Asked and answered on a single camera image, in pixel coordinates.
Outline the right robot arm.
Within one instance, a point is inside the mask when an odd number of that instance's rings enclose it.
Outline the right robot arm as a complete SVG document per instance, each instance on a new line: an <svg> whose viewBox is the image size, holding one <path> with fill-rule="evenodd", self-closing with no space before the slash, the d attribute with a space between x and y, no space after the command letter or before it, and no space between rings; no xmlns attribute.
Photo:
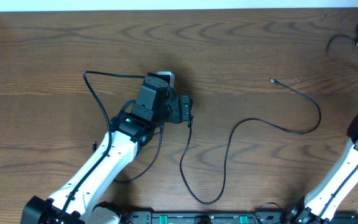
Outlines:
<svg viewBox="0 0 358 224"><path fill-rule="evenodd" d="M330 223L340 203L358 183L358 114L350 123L348 142L339 160L301 203L286 223Z"/></svg>

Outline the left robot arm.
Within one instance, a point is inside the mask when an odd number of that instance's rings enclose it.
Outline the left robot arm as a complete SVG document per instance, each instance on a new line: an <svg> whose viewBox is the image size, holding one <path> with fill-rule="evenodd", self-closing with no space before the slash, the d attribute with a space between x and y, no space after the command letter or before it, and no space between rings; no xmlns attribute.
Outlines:
<svg viewBox="0 0 358 224"><path fill-rule="evenodd" d="M121 216L98 201L126 165L164 123L190 119L191 98L176 97L172 72L148 73L137 99L108 120L108 131L93 155L59 190L43 200L32 197L21 223L119 223Z"/></svg>

